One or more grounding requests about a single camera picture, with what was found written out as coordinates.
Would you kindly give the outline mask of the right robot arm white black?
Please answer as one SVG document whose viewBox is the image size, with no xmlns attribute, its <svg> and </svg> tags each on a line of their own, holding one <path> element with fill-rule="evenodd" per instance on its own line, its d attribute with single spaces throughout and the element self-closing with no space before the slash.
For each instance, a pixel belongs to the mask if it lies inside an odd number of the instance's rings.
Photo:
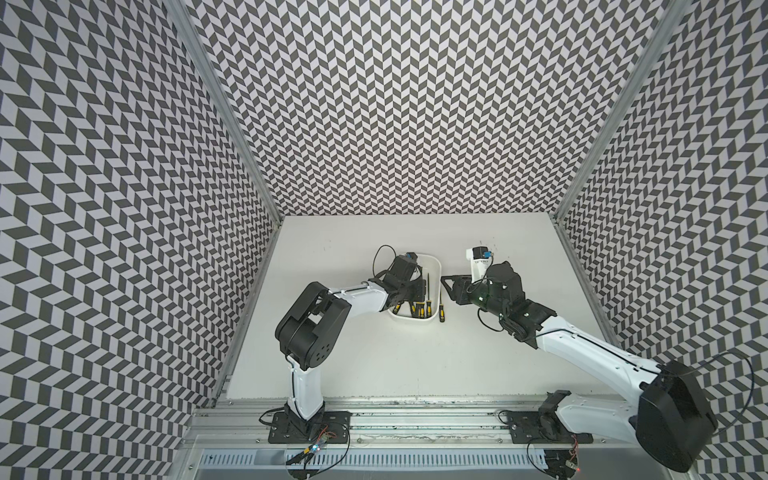
<svg viewBox="0 0 768 480">
<path fill-rule="evenodd" d="M 528 298 L 508 262 L 476 261 L 472 274 L 444 276 L 441 282 L 455 303 L 494 315 L 518 342 L 569 362 L 619 395 L 601 400 L 560 392 L 553 413 L 568 432 L 637 445 L 681 473 L 692 468 L 714 436 L 718 422 L 692 367 L 645 359 L 586 333 Z"/>
</svg>

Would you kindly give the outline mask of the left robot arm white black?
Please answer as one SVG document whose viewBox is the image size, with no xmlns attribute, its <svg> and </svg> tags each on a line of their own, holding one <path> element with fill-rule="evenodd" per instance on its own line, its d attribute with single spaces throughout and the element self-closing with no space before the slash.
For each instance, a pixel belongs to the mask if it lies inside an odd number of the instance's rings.
<svg viewBox="0 0 768 480">
<path fill-rule="evenodd" d="M 291 395 L 286 415 L 301 427 L 320 421 L 325 410 L 321 364 L 329 357 L 347 320 L 426 299 L 418 255 L 396 256 L 389 267 L 359 285 L 332 290 L 308 284 L 275 329 L 280 352 L 290 365 Z"/>
</svg>

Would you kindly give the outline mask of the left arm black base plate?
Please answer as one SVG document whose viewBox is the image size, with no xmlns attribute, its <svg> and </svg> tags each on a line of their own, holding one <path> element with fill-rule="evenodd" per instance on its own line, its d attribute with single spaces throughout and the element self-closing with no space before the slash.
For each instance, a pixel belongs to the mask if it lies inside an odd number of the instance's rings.
<svg viewBox="0 0 768 480">
<path fill-rule="evenodd" d="M 326 437 L 326 442 L 346 444 L 350 439 L 352 414 L 349 411 L 319 411 L 304 420 L 290 409 L 275 413 L 269 428 L 270 444 L 309 445 Z"/>
</svg>

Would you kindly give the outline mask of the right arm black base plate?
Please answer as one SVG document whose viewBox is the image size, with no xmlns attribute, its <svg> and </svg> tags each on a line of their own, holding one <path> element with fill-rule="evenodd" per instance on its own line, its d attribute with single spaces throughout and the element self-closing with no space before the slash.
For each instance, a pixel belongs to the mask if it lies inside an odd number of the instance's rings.
<svg viewBox="0 0 768 480">
<path fill-rule="evenodd" d="M 592 444 L 589 433 L 573 433 L 554 414 L 538 411 L 501 410 L 497 419 L 507 428 L 514 444 L 529 441 L 546 444 Z"/>
</svg>

